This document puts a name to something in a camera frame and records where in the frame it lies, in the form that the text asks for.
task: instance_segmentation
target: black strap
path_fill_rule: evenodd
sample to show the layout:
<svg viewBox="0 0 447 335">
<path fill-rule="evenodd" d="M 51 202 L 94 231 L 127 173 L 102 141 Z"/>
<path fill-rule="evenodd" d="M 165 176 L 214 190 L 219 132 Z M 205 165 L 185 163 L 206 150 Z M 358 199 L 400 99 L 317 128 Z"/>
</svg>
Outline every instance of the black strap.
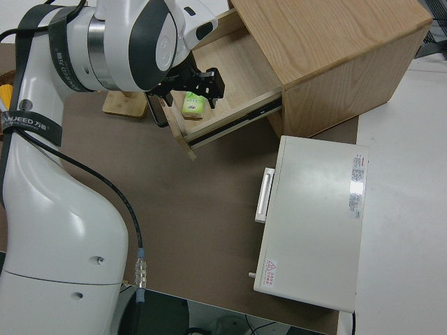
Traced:
<svg viewBox="0 0 447 335">
<path fill-rule="evenodd" d="M 53 5 L 37 5 L 30 9 L 22 21 L 19 23 L 19 29 L 34 29 L 37 28 L 42 19 L 50 13 L 52 10 L 59 8 L 59 6 Z M 25 70 L 27 68 L 29 52 L 33 43 L 33 33 L 19 32 L 15 37 L 15 79 L 13 97 L 11 98 L 10 108 L 12 110 L 17 109 L 19 105 L 19 93 L 20 87 L 22 87 L 22 81 Z M 6 163 L 8 162 L 9 148 L 11 143 L 11 134 L 5 134 L 3 138 L 3 146 L 1 148 L 0 158 L 0 202 L 3 203 L 3 180 L 5 177 Z"/>
<path fill-rule="evenodd" d="M 65 84 L 76 92 L 92 92 L 84 87 L 75 74 L 71 65 L 70 53 L 67 41 L 67 15 L 75 7 L 62 8 L 52 18 L 48 25 L 48 37 L 50 39 L 50 52 L 54 68 Z"/>
<path fill-rule="evenodd" d="M 58 147 L 62 143 L 62 127 L 43 115 L 27 110 L 13 110 L 1 113 L 1 129 L 12 133 L 15 128 L 36 133 Z"/>
</svg>

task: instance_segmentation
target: small package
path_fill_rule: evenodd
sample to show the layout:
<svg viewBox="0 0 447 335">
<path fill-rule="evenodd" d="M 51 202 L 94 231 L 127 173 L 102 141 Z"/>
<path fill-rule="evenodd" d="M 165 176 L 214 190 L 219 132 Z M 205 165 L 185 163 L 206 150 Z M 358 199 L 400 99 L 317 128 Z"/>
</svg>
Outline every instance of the small package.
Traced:
<svg viewBox="0 0 447 335">
<path fill-rule="evenodd" d="M 187 92 L 182 108 L 183 117 L 203 119 L 205 113 L 205 98 L 192 92 Z"/>
</svg>

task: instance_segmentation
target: white table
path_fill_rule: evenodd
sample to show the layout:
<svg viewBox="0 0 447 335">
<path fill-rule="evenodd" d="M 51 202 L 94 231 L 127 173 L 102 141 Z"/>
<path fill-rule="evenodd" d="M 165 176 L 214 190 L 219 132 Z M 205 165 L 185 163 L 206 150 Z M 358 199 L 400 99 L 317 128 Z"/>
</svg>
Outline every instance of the white table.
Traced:
<svg viewBox="0 0 447 335">
<path fill-rule="evenodd" d="M 414 60 L 391 101 L 360 117 L 370 147 L 357 334 L 447 332 L 447 61 Z M 351 333 L 351 316 L 338 334 Z"/>
</svg>

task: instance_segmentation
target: brown table surface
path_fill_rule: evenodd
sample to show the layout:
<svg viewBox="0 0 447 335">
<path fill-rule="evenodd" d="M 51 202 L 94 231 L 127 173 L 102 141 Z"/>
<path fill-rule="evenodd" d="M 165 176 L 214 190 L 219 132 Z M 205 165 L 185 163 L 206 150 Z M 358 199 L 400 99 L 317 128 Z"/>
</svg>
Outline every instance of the brown table surface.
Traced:
<svg viewBox="0 0 447 335">
<path fill-rule="evenodd" d="M 0 45 L 0 73 L 14 68 L 12 45 Z M 274 168 L 279 140 L 262 119 L 196 150 L 189 160 L 169 128 L 148 115 L 131 119 L 101 111 L 104 93 L 73 94 L 66 102 L 62 151 L 121 188 L 140 218 L 149 287 L 169 295 L 328 334 L 338 312 L 253 290 L 263 236 L 254 221 L 265 167 Z M 357 119 L 319 139 L 356 142 Z M 124 279 L 133 281 L 135 232 L 107 186 L 71 166 L 67 170 L 117 206 L 129 228 Z M 6 250 L 0 209 L 0 250 Z"/>
</svg>

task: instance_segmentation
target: white handle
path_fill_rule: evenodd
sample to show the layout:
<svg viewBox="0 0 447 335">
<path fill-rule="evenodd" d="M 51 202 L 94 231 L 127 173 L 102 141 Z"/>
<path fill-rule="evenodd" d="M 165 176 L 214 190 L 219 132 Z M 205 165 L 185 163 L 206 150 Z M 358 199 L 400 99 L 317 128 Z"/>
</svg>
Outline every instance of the white handle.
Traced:
<svg viewBox="0 0 447 335">
<path fill-rule="evenodd" d="M 255 221 L 265 223 L 267 218 L 268 202 L 270 199 L 270 191 L 272 190 L 272 182 L 274 176 L 274 169 L 265 168 L 263 183 L 259 193 L 258 208 L 256 209 Z"/>
</svg>

